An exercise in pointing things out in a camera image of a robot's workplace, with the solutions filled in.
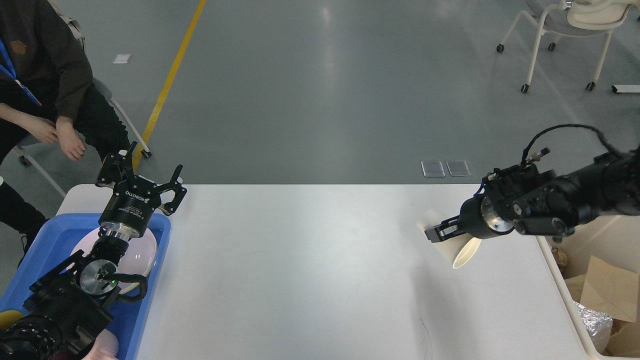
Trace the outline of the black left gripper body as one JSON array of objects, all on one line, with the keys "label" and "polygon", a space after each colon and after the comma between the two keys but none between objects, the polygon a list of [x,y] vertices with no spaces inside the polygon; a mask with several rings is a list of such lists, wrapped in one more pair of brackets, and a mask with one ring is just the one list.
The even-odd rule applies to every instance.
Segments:
[{"label": "black left gripper body", "polygon": [[133,178],[132,183],[127,179],[116,182],[107,175],[99,175],[97,186],[113,191],[98,219],[99,226],[106,231],[122,233],[129,239],[142,237],[160,204],[160,195],[153,193],[158,185],[141,175]]}]

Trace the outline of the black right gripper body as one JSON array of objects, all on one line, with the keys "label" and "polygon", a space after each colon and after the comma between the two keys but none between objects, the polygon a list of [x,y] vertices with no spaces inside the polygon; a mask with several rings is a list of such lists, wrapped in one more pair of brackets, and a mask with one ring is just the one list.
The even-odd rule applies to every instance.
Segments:
[{"label": "black right gripper body", "polygon": [[514,225],[503,219],[486,194],[478,194],[462,203],[457,229],[477,239],[491,239],[510,234]]}]

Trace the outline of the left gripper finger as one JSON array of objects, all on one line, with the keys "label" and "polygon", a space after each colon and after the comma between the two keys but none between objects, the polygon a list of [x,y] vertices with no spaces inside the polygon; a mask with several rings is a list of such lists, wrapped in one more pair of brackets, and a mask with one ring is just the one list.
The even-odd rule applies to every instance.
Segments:
[{"label": "left gripper finger", "polygon": [[94,185],[102,188],[114,188],[121,182],[133,183],[137,178],[133,170],[131,153],[138,143],[133,141],[128,150],[120,150],[118,153],[109,153],[102,161],[102,167],[98,173]]},{"label": "left gripper finger", "polygon": [[[187,194],[187,189],[183,187],[183,180],[180,177],[182,170],[183,165],[178,164],[168,182],[153,187],[152,208],[154,210],[160,210],[160,212],[166,216],[170,216],[178,210],[178,207]],[[163,202],[162,194],[166,193],[172,193],[173,198],[167,202]]]}]

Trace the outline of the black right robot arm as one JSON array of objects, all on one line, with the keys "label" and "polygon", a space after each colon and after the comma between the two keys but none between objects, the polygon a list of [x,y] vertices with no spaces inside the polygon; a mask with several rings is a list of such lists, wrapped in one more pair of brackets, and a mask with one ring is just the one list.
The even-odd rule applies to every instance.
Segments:
[{"label": "black right robot arm", "polygon": [[531,153],[538,132],[523,149],[521,159],[507,168],[487,173],[478,191],[461,205],[457,216],[425,229],[435,244],[469,234],[491,239],[517,231],[522,235],[569,237],[575,228],[604,215],[638,216],[640,211],[640,153],[622,152],[594,126],[605,152],[592,164],[569,174],[540,172],[536,163],[549,153]]}]

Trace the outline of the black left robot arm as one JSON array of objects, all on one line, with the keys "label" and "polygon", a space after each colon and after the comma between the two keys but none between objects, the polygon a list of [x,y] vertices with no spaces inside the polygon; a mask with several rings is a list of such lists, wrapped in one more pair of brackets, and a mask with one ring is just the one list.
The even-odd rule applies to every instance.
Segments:
[{"label": "black left robot arm", "polygon": [[30,286],[25,314],[1,333],[3,360],[50,360],[61,351],[80,354],[96,342],[113,321],[116,301],[142,302],[156,283],[148,275],[126,274],[119,263],[132,239],[139,239],[153,220],[178,209],[187,189],[178,165],[170,180],[156,184],[135,174],[131,151],[103,160],[97,187],[112,189],[99,216],[98,237],[89,253],[77,250]]}]

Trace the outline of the person's left hand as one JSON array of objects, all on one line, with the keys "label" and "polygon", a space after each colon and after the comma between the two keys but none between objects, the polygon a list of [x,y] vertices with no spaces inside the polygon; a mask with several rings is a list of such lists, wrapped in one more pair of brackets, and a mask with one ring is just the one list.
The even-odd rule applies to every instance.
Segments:
[{"label": "person's left hand", "polygon": [[57,136],[59,146],[71,161],[82,159],[86,152],[86,145],[78,135],[74,121],[67,116],[58,116],[55,120],[55,136]]}]

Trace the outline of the person's right hand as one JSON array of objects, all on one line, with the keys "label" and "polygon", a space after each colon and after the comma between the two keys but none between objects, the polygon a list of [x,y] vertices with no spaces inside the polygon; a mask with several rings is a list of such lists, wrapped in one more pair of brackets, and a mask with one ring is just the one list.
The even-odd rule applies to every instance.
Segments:
[{"label": "person's right hand", "polygon": [[26,114],[22,120],[22,127],[40,142],[46,144],[58,142],[57,130],[50,120]]}]

